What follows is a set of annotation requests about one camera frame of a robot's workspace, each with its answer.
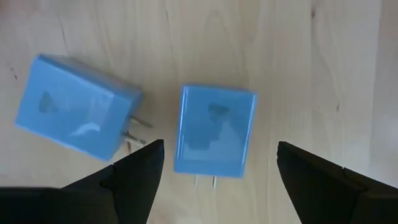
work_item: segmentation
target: metal prong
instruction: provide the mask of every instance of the metal prong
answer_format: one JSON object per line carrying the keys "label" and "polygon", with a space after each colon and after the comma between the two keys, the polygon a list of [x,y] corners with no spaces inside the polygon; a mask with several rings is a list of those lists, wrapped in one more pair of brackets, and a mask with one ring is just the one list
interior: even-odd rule
{"label": "metal prong", "polygon": [[195,180],[193,182],[193,184],[195,184],[195,189],[198,187],[198,176],[195,175]]}
{"label": "metal prong", "polygon": [[136,117],[130,117],[130,120],[136,124],[140,124],[146,128],[153,128],[153,125],[151,125],[149,122],[144,121],[142,119],[136,118]]}
{"label": "metal prong", "polygon": [[213,176],[213,189],[216,189],[217,186],[217,176]]}
{"label": "metal prong", "polygon": [[145,140],[143,139],[139,139],[133,135],[131,135],[130,133],[124,133],[124,138],[126,141],[128,141],[129,143],[134,143],[140,147],[145,146],[145,144],[147,143]]}

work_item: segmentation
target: glossy blue plastic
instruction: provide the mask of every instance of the glossy blue plastic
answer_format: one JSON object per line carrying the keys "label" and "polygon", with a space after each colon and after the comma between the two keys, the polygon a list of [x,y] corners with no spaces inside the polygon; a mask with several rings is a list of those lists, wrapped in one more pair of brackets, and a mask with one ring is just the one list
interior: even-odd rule
{"label": "glossy blue plastic", "polygon": [[175,171],[242,177],[256,100],[246,90],[183,86]]}
{"label": "glossy blue plastic", "polygon": [[109,160],[123,141],[142,92],[67,57],[39,55],[16,125]]}

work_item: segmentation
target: wood grain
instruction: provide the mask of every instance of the wood grain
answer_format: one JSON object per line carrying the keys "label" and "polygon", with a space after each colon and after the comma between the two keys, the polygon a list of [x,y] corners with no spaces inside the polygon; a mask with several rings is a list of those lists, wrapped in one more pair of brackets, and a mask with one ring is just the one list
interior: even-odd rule
{"label": "wood grain", "polygon": [[[138,116],[155,129],[132,132],[166,149],[148,223],[300,223],[276,166],[279,141],[398,185],[396,10],[394,0],[0,0],[0,185],[61,187],[106,165],[14,127],[41,52],[144,90]],[[245,176],[216,190],[211,177],[195,189],[193,176],[173,172],[190,82],[259,94]]]}

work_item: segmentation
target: wooden surface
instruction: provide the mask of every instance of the wooden surface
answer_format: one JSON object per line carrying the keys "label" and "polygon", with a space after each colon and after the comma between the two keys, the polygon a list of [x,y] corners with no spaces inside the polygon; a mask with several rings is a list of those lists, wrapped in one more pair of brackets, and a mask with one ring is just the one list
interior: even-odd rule
{"label": "wooden surface", "polygon": [[[279,141],[397,187],[397,12],[395,0],[0,0],[0,185],[62,187],[106,165],[14,127],[43,52],[145,91],[139,117],[155,129],[133,133],[166,150],[149,223],[300,223]],[[195,189],[173,172],[186,82],[259,93],[244,179]]]}

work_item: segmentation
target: wooden table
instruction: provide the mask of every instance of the wooden table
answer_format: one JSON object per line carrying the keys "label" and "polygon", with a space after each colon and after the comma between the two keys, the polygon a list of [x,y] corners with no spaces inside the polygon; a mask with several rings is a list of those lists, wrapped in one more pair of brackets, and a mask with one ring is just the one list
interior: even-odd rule
{"label": "wooden table", "polygon": [[[165,139],[149,223],[300,223],[279,141],[398,186],[395,0],[0,0],[0,185],[62,187],[104,167],[14,127],[32,58],[68,55],[140,86]],[[244,179],[175,174],[182,83],[259,93]],[[127,154],[124,146],[114,160]]]}

